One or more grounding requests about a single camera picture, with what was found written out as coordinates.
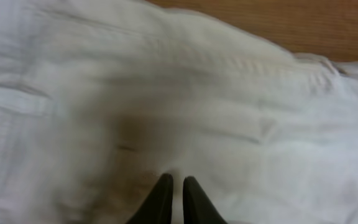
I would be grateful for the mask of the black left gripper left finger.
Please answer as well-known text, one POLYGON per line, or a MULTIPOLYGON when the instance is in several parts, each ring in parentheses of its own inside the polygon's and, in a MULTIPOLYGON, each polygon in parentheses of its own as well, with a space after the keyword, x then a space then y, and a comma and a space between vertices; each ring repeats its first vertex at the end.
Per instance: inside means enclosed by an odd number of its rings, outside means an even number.
POLYGON ((163 174, 127 224, 171 224, 173 177, 163 174))

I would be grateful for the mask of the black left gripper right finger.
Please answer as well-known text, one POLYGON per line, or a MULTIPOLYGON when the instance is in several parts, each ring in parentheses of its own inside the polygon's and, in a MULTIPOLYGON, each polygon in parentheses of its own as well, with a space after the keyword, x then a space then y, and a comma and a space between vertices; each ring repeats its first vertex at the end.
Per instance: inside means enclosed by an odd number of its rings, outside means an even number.
POLYGON ((184 224, 227 224, 193 176, 183 182, 183 219, 184 224))

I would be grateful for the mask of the beige khaki shorts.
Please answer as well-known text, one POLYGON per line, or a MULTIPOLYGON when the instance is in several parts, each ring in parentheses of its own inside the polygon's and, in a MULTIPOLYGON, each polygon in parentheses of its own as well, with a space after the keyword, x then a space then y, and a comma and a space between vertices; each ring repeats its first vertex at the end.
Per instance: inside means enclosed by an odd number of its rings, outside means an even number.
POLYGON ((0 223, 125 223, 165 172, 229 223, 358 223, 358 62, 145 1, 0 1, 0 223))

